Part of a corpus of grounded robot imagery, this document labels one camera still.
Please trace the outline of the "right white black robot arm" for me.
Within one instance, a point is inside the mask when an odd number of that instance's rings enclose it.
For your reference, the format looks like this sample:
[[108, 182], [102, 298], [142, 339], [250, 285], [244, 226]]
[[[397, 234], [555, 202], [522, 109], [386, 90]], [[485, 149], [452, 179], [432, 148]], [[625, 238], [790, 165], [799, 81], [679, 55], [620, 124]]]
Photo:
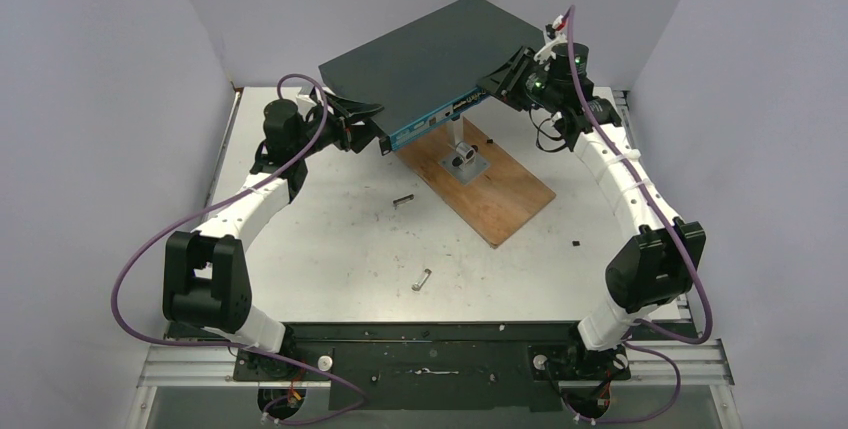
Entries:
[[664, 329], [649, 316], [691, 289], [701, 291], [697, 267], [706, 233], [673, 210], [641, 165], [613, 103], [594, 93], [586, 75], [588, 49], [557, 44], [542, 60], [523, 47], [483, 76], [478, 86], [517, 111], [544, 110], [565, 149], [588, 168], [611, 208], [625, 244], [608, 264], [599, 305], [577, 325], [580, 340], [565, 351], [569, 370], [590, 377], [638, 325], [665, 337], [700, 344]]

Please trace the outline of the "teal grey network switch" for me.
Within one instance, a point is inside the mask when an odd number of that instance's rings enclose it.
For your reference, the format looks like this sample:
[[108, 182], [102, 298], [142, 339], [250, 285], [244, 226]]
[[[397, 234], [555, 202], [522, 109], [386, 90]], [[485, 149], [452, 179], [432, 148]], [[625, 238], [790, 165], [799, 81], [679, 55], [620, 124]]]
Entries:
[[382, 106], [369, 122], [388, 153], [482, 102], [479, 79], [542, 43], [541, 29], [495, 4], [457, 0], [321, 64], [319, 72], [334, 95]]

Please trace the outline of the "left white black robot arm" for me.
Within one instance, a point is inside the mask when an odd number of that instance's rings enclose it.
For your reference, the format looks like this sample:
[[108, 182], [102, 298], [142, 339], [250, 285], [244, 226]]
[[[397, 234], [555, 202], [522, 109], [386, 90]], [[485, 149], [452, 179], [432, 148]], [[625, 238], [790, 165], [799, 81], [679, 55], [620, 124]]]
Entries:
[[384, 110], [335, 95], [322, 101], [318, 91], [310, 97], [314, 104], [307, 113], [284, 97], [265, 106], [264, 138], [238, 200], [194, 230], [174, 232], [165, 244], [165, 318], [260, 349], [259, 366], [276, 380], [295, 372], [298, 352], [284, 343], [286, 326], [253, 304], [246, 252], [299, 194], [307, 157], [328, 146], [361, 152], [377, 137], [371, 120]]

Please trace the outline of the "dark transceiver module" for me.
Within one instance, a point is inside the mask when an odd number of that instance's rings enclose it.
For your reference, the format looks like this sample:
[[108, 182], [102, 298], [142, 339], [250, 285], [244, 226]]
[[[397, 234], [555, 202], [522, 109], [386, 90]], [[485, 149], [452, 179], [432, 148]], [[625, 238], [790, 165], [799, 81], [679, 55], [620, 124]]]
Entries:
[[393, 205], [394, 208], [398, 208], [400, 205], [408, 203], [408, 202], [412, 201], [414, 198], [415, 198], [414, 194], [408, 194], [406, 196], [403, 196], [401, 198], [393, 200], [392, 205]]

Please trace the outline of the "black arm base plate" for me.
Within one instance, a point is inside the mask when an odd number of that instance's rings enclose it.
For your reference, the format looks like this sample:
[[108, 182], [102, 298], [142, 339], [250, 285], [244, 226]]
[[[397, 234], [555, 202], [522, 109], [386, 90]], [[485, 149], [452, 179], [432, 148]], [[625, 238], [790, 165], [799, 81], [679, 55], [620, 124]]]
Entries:
[[628, 381], [637, 352], [593, 352], [573, 322], [295, 323], [283, 344], [319, 373], [241, 350], [237, 382], [289, 383], [298, 389], [332, 373], [364, 390], [370, 410], [561, 409], [557, 383], [574, 383], [579, 400], [601, 383]]

